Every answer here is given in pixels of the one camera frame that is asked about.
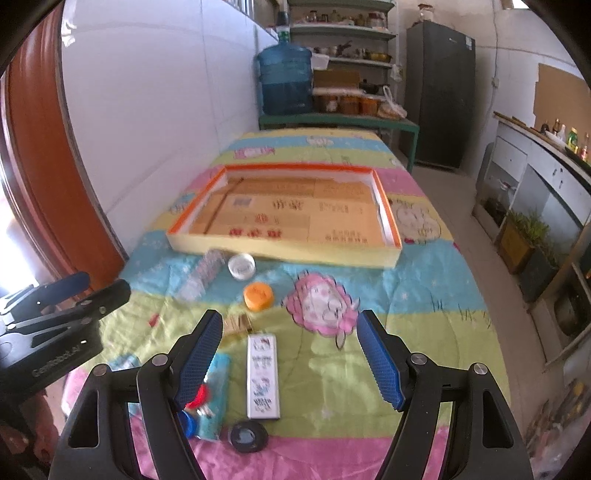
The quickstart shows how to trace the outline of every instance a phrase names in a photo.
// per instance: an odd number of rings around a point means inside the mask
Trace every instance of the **white wall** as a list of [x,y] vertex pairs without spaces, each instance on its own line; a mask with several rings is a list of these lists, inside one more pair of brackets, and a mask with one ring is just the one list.
[[[418,20],[418,0],[399,0],[400,64],[406,68],[406,29]],[[535,84],[538,64],[544,63],[581,77],[574,61],[546,24],[529,10],[503,10],[499,0],[436,0],[435,21],[458,30],[476,41],[476,99],[470,141],[461,169],[476,178],[484,150],[494,141],[496,122],[492,113],[486,117],[493,92],[496,35],[493,5],[499,32],[497,78],[499,88],[492,111],[516,116],[528,125],[535,117]],[[395,9],[388,15],[388,24],[395,25]],[[391,42],[390,52],[394,52]],[[398,86],[398,101],[404,104],[404,81]]]
[[275,41],[222,0],[66,0],[62,40],[76,143],[131,252],[221,150],[258,130],[253,62]]
[[[582,76],[558,38],[535,13],[520,9],[498,9],[496,23],[499,31],[496,74],[499,88],[492,110],[515,116],[533,126],[538,65],[551,65]],[[496,38],[490,2],[488,13],[462,15],[457,22],[457,29],[476,40],[476,111],[461,166],[463,171],[476,178],[486,145],[494,141],[497,126],[492,113],[485,116],[493,95],[491,82],[495,70]]]

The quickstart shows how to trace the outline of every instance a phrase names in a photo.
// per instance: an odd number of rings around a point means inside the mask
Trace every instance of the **bottle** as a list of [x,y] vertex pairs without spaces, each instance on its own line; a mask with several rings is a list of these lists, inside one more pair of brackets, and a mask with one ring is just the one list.
[[577,135],[577,129],[571,128],[569,136],[566,140],[566,146],[569,147],[574,153],[577,153],[579,145],[579,136]]
[[290,43],[289,17],[277,15],[279,43],[260,52],[258,60],[262,111],[266,115],[295,115],[312,111],[312,53]]
[[291,41],[290,17],[288,13],[284,10],[279,10],[279,12],[277,13],[277,24],[275,26],[275,31],[277,32],[277,37],[280,43],[289,43]]
[[587,152],[589,150],[589,134],[585,134],[585,143],[583,144],[582,148],[579,148],[579,158],[583,161],[587,161],[587,156],[589,155]]
[[560,132],[558,132],[558,138],[561,139],[564,143],[566,143],[566,125],[560,125]]
[[545,134],[547,131],[549,131],[549,130],[550,130],[550,126],[548,125],[548,120],[546,120],[546,121],[545,121],[545,122],[542,124],[542,126],[541,126],[541,128],[540,128],[540,133],[541,133],[542,135],[544,135],[544,134]]

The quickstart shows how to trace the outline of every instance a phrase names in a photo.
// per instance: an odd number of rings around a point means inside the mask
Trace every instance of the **cardboard box on shelf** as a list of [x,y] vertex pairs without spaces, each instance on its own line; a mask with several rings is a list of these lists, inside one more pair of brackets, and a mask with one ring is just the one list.
[[333,165],[226,166],[168,238],[190,253],[221,248],[366,267],[393,267],[402,248],[375,172]]
[[314,70],[314,88],[359,88],[357,70]]

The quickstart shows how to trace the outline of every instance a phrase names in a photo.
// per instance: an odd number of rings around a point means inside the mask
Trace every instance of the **cartoon sheep print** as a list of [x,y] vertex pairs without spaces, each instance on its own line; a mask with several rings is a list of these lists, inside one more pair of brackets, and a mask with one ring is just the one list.
[[441,237],[441,225],[428,208],[399,199],[388,199],[396,216],[398,230],[405,242],[425,244]]
[[307,271],[298,275],[295,290],[283,305],[301,327],[334,336],[339,348],[357,323],[359,299],[353,301],[334,278]]

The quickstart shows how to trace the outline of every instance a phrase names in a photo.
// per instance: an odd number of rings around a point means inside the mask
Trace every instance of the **pot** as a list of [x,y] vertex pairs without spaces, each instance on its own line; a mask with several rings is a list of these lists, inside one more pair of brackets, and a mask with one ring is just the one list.
[[536,248],[519,274],[519,287],[527,303],[536,301],[544,289],[558,273],[542,250]]
[[388,55],[387,53],[376,52],[376,51],[366,52],[365,58],[367,60],[383,61],[383,62],[386,62],[386,63],[390,63],[390,60],[392,60],[392,56],[391,55]]
[[368,83],[366,79],[363,79],[363,82],[359,84],[359,88],[370,95],[377,95],[381,87],[382,85],[376,83]]
[[512,220],[507,219],[499,242],[499,256],[511,275],[520,274],[534,252],[534,247],[521,235]]
[[576,336],[583,331],[585,326],[585,308],[586,298],[581,298],[581,294],[573,285],[568,285],[563,295],[554,305],[554,314],[560,330],[567,336]]

